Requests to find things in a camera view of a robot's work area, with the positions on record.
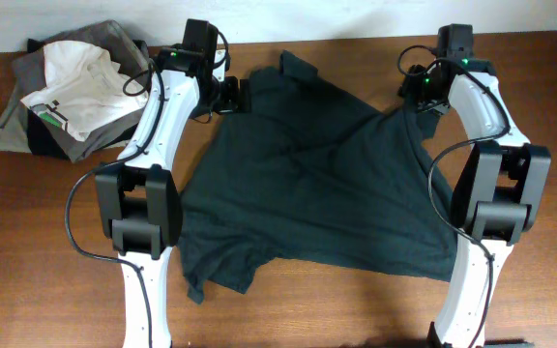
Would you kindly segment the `dark green t-shirt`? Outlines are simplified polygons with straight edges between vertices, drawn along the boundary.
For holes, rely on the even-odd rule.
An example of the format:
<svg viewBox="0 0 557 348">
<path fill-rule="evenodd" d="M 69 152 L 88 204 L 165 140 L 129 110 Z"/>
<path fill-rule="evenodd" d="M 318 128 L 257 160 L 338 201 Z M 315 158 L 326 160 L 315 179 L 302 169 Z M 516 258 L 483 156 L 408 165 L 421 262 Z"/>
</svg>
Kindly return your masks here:
<svg viewBox="0 0 557 348">
<path fill-rule="evenodd" d="M 276 258 L 450 279 L 452 191 L 423 145 L 435 113 L 383 113 L 287 51 L 249 88 L 250 111 L 221 121 L 182 193 L 191 300 L 207 281 L 245 293 Z"/>
</svg>

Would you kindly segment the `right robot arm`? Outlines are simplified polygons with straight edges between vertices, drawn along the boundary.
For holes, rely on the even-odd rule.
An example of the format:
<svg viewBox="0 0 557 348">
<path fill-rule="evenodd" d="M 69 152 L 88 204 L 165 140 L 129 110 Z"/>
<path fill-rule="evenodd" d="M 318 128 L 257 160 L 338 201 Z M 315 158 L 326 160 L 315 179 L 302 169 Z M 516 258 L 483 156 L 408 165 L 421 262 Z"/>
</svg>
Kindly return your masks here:
<svg viewBox="0 0 557 348">
<path fill-rule="evenodd" d="M 471 153 L 460 174 L 451 209 L 441 220 L 457 235 L 448 295 L 430 324 L 428 347 L 485 347 L 484 324 L 497 279 L 536 221 L 551 164 L 547 148 L 534 145 L 505 106 L 491 62 L 474 55 L 473 27 L 438 30 L 426 67 L 404 72 L 399 95 L 418 112 L 454 109 Z"/>
</svg>

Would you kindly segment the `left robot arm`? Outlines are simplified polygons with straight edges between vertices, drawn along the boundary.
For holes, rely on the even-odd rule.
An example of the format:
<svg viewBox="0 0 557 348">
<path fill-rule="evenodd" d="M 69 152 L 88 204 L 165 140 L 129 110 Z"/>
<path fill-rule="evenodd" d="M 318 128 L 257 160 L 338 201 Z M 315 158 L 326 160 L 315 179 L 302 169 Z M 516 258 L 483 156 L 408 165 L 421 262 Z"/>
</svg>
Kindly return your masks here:
<svg viewBox="0 0 557 348">
<path fill-rule="evenodd" d="M 166 277 L 183 225 L 173 161 L 187 121 L 202 115 L 247 112 L 246 80 L 227 75 L 223 35 L 190 19 L 182 41 L 150 64 L 148 101 L 118 159 L 95 175 L 103 233 L 117 253 L 125 287 L 124 346 L 169 347 Z"/>
</svg>

